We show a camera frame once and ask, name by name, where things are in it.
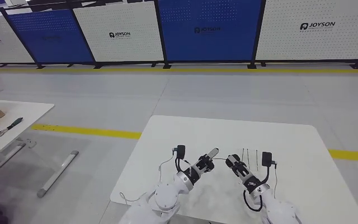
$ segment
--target white tabletop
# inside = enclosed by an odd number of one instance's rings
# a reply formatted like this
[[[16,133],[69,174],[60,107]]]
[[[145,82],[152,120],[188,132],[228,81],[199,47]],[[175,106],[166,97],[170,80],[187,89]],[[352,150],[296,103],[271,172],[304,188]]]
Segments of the white tabletop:
[[[5,113],[5,116],[0,118],[0,130],[7,128],[17,118],[23,117],[20,124],[0,137],[0,151],[6,148],[23,131],[34,124],[53,107],[54,104],[0,100],[0,110]]]
[[[170,158],[171,149],[178,144],[186,146],[185,159],[191,163],[214,147],[220,150],[217,158],[234,153],[241,157],[242,148],[272,152],[278,162],[276,197],[295,204],[304,223],[356,223],[358,206],[310,125],[153,116],[114,187],[111,201],[125,203],[120,192],[135,199],[154,186],[159,164]],[[203,174],[189,195],[180,195],[178,214],[221,223],[258,223],[259,214],[243,202],[240,180],[224,160],[214,163],[215,169]],[[162,182],[172,181],[174,160],[162,169]],[[273,167],[268,183],[275,185]]]

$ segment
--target black wire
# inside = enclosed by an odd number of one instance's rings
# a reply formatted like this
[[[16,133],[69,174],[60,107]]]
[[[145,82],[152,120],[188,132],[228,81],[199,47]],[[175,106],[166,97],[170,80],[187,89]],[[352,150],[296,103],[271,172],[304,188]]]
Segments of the black wire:
[[[269,180],[269,175],[270,175],[270,168],[267,167],[267,174],[266,177],[264,178],[263,181],[261,181],[261,184],[265,184],[268,180]]]
[[[259,212],[259,211],[261,211],[261,209],[262,209],[262,196],[261,196],[261,195],[260,195],[260,207],[259,207],[258,209],[251,208],[250,205],[247,203],[247,201],[246,201],[246,190],[244,190],[243,195],[244,195],[245,204],[246,204],[246,206],[247,206],[250,210],[252,210],[252,211],[254,211],[254,212]]]
[[[182,170],[180,168],[180,162],[179,162],[178,158],[175,159],[175,167],[177,168],[178,172],[182,172]]]

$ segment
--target floor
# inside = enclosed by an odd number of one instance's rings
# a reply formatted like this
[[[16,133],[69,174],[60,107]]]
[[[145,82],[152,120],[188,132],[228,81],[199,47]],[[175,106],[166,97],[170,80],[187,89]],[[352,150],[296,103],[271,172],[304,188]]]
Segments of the floor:
[[[0,100],[55,104],[39,121],[43,124],[133,132],[143,131],[152,115],[310,124],[317,128],[327,148],[358,151],[358,76],[291,72],[297,68],[350,67],[266,67],[273,68],[286,72],[0,70]],[[110,202],[110,193],[136,140],[36,130],[25,132],[22,138],[32,139],[37,145],[24,148],[0,169],[0,206],[5,207],[11,223],[118,223],[126,206]],[[37,190],[54,172],[37,154],[46,154],[60,164],[72,150],[79,151],[79,156],[47,195],[37,198]],[[335,163],[358,201],[354,191],[358,188],[358,161]],[[172,223],[207,222],[177,216]]]

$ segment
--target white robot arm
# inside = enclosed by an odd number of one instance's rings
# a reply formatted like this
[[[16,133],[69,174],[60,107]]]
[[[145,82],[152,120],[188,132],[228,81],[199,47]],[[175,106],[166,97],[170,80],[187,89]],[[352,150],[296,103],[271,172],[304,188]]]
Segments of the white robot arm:
[[[219,153],[219,149],[214,148],[208,154],[201,156],[196,164],[182,171],[180,160],[184,159],[185,146],[178,146],[175,151],[177,151],[175,162],[178,173],[174,175],[174,182],[159,183],[143,194],[123,215],[119,224],[167,223],[180,209],[179,194],[188,194],[200,179],[201,174],[210,172],[214,168],[213,157]],[[158,216],[149,204],[152,197],[158,208],[164,211],[161,216]]]
[[[261,211],[262,207],[266,208],[266,213],[261,217],[263,224],[302,224],[296,208],[292,204],[275,199],[272,189],[266,184],[271,164],[277,165],[271,158],[271,153],[263,153],[262,165],[267,166],[267,176],[263,181],[258,180],[236,154],[228,156],[225,163],[242,180],[254,204],[260,205],[257,209],[251,208],[246,201],[244,190],[243,197],[247,207],[255,212]]]

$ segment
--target perforated panel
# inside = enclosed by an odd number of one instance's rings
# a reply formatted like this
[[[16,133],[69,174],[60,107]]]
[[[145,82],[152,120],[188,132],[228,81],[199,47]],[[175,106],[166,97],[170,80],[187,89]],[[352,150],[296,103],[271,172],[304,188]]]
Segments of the perforated panel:
[[[168,60],[250,60],[261,0],[159,0]]]
[[[10,25],[0,16],[0,63],[33,63]]]
[[[163,60],[153,2],[74,10],[98,62]]]
[[[9,15],[39,63],[92,62],[70,10]]]
[[[357,32],[357,0],[267,0],[256,59],[357,59]]]

